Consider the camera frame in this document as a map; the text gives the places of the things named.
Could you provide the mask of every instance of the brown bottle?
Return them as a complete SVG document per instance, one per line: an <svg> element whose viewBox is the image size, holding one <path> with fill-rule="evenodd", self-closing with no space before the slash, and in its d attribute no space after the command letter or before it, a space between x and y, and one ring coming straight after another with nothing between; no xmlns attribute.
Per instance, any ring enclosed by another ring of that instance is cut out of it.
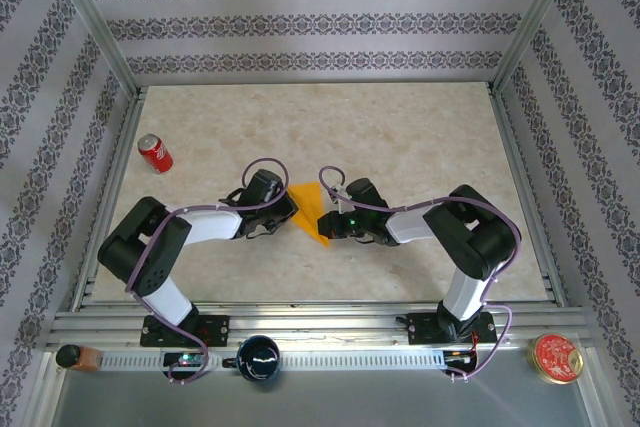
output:
<svg viewBox="0 0 640 427"><path fill-rule="evenodd" d="M84 345L64 345L56 354L56 363L65 369L95 372L100 370L102 352Z"/></svg>

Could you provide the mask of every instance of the aluminum frame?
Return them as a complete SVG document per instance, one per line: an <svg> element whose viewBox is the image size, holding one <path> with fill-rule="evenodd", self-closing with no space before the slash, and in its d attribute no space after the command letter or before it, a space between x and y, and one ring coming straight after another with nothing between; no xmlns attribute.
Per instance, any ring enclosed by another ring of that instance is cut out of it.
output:
<svg viewBox="0 0 640 427"><path fill-rule="evenodd" d="M531 1L491 81L495 93L499 93L504 89L509 77L516 69L522 54L524 54L527 49L529 41L536 33L540 22L542 22L542 18L549 9L551 2L553 2L553 0Z"/></svg>
<svg viewBox="0 0 640 427"><path fill-rule="evenodd" d="M72 0L80 16L84 20L89 32L95 39L104 53L109 66L116 74L120 81L120 85L127 94L127 97L135 98L139 91L139 86L133 76L133 72L127 63L127 59L123 55L113 33L109 29L107 22L102 17L100 10L96 6L94 0Z"/></svg>
<svg viewBox="0 0 640 427"><path fill-rule="evenodd" d="M514 302L513 326L501 350L523 351L532 339L549 332L561 333L575 342L585 356L585 373L578 381L587 414L594 426L621 426L620 418L611 406L611 393L589 329L580 308L558 308L552 302ZM219 304L198 305L203 313L230 316L230 335L226 348L212 348L216 353L233 351L251 335L269 335L283 353L305 352L371 352L388 351L397 354L424 353L426 347L409 346L407 331L395 321L398 315L435 310L435 303L303 303L303 304ZM506 315L494 313L496 328L501 331ZM80 312L60 312L45 347L39 379L29 401L25 426L51 425L65 371L55 365L53 352L61 343L90 344L121 357L161 349L139 345L140 327L147 312L136 305L104 308L88 306ZM449 346L463 348L468 345ZM481 349L491 346L482 345ZM121 371L139 370L123 363Z"/></svg>
<svg viewBox="0 0 640 427"><path fill-rule="evenodd" d="M493 107L498 130L500 131L500 137L502 138L502 145L507 155L511 175L516 185L520 206L522 207L525 222L529 229L529 235L531 236L533 250L538 260L538 266L540 267L543 278L547 279L550 283L551 292L558 307L565 307L569 304L564 287L562 286L562 281L560 280L558 266L551 254L551 247L549 246L549 241L545 234L544 226L542 225L542 219L536 206L531 185L527 179L527 173L522 158L520 157L515 136L513 135L507 118L505 106L500 95L494 95L489 83L487 83L487 91Z"/></svg>
<svg viewBox="0 0 640 427"><path fill-rule="evenodd" d="M116 199L118 198L120 186L124 178L124 171L129 161L129 154L133 148L133 140L136 135L136 130L138 129L138 122L140 122L140 114L142 113L146 94L147 87L143 87L137 98L131 101L133 105L131 105L127 111L127 118L124 121L124 132L118 140L111 171L109 172L107 184L105 185L103 200L98 207L94 234L91 236L91 240L87 246L87 252L84 256L82 267L80 268L76 291L73 293L71 310L76 312L79 311L82 306L90 277L95 277L98 270L98 250L100 249L100 242L101 239L106 238L109 225L111 224Z"/></svg>

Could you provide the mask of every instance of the black mug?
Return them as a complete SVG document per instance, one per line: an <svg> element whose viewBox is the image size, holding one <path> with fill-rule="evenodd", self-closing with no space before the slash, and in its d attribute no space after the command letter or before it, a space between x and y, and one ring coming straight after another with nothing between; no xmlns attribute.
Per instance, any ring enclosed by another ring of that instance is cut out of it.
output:
<svg viewBox="0 0 640 427"><path fill-rule="evenodd" d="M269 337L255 335L243 342L235 358L224 359L222 367L238 369L250 382L267 382L280 372L280 349Z"/></svg>

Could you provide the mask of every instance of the orange paper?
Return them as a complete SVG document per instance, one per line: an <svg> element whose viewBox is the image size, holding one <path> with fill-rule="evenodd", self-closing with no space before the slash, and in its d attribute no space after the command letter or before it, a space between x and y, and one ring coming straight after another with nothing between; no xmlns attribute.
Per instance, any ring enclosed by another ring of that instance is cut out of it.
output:
<svg viewBox="0 0 640 427"><path fill-rule="evenodd" d="M293 223L311 238L329 247L329 239L318 233L318 219L324 214L320 182L290 185L288 192L298 206L298 212L291 219Z"/></svg>

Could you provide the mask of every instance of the black mount plate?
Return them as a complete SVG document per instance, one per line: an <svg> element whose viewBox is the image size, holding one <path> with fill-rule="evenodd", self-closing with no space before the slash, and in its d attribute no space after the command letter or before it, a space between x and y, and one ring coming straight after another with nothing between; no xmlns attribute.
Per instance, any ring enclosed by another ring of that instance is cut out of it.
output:
<svg viewBox="0 0 640 427"><path fill-rule="evenodd" d="M407 314L407 323L409 330L409 345L428 345L428 344L451 344L444 331L438 325L438 314L436 312L419 312ZM495 343L498 340L496 335L495 323L493 315L489 312L481 312L478 319L471 324L471 330L475 330L478 334L478 343ZM456 344L471 342L471 334L469 339L464 339Z"/></svg>
<svg viewBox="0 0 640 427"><path fill-rule="evenodd" d="M208 347L226 347L229 337L229 317L226 315L199 315L194 333ZM140 334L142 347L197 347L192 340L166 327L153 315L147 315Z"/></svg>

